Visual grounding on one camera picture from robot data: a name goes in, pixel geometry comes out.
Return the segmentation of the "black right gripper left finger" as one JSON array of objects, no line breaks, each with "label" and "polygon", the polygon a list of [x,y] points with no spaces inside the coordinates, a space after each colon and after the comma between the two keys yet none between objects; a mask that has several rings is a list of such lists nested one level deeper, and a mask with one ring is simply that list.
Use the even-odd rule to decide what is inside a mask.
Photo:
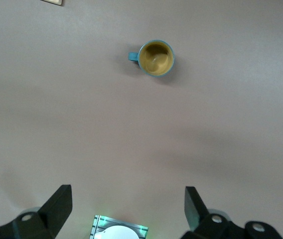
[{"label": "black right gripper left finger", "polygon": [[54,239],[72,212],[72,187],[61,185],[36,211],[0,226],[0,239]]}]

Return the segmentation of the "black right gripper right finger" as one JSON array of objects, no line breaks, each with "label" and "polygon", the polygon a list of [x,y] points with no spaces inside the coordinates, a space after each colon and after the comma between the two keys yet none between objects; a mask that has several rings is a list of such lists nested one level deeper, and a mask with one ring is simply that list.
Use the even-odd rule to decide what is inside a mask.
[{"label": "black right gripper right finger", "polygon": [[184,239],[281,239],[271,225],[249,221],[241,228],[219,212],[210,212],[195,187],[185,187],[184,212],[190,227]]}]

